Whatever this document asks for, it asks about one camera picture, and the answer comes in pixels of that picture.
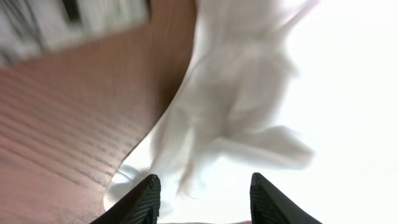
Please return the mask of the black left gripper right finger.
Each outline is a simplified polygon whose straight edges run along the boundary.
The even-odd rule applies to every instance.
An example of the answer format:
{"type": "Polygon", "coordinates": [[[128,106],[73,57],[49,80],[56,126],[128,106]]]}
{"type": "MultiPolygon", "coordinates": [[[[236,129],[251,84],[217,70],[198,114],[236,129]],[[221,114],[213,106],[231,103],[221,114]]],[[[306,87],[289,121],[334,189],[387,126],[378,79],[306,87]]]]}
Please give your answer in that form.
{"type": "Polygon", "coordinates": [[[258,172],[252,174],[249,193],[252,224],[322,224],[258,172]]]}

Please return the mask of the white t-shirt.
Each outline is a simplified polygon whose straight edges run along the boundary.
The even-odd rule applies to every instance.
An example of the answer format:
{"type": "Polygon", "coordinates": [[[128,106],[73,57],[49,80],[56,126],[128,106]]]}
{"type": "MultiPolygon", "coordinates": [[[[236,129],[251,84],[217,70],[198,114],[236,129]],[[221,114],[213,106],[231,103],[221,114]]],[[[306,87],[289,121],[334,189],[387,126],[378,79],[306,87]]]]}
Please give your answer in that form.
{"type": "Polygon", "coordinates": [[[199,1],[170,106],[106,210],[148,174],[160,223],[250,219],[259,172],[322,223],[397,222],[397,1],[199,1]]]}

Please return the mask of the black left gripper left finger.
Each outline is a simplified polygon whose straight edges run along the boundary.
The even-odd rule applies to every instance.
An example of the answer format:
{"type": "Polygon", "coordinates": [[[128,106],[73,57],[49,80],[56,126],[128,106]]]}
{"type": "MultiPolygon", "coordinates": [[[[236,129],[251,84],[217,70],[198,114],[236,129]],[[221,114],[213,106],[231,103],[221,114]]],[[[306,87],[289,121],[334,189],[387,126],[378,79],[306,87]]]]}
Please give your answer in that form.
{"type": "Polygon", "coordinates": [[[160,209],[161,183],[148,175],[120,201],[90,224],[156,224],[160,209]]]}

